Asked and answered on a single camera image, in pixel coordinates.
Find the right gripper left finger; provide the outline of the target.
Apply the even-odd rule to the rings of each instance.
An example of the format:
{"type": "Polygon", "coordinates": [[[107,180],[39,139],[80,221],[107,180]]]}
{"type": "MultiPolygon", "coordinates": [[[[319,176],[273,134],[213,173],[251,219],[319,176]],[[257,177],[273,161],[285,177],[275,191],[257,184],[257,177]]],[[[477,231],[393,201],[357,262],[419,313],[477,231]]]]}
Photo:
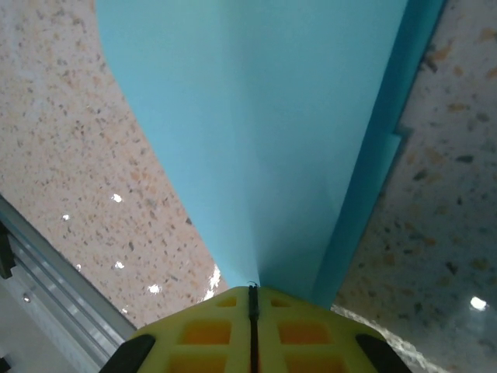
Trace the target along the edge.
{"type": "Polygon", "coordinates": [[[138,329],[102,372],[252,372],[249,287],[237,287],[138,329]]]}

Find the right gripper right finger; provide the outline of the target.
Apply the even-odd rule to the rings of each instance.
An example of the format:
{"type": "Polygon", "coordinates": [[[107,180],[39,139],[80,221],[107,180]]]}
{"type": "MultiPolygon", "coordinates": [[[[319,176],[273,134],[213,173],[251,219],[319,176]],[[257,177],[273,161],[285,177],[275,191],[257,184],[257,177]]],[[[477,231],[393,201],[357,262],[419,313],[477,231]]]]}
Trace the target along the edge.
{"type": "Polygon", "coordinates": [[[254,287],[255,372],[407,372],[375,329],[279,291],[254,287]]]}

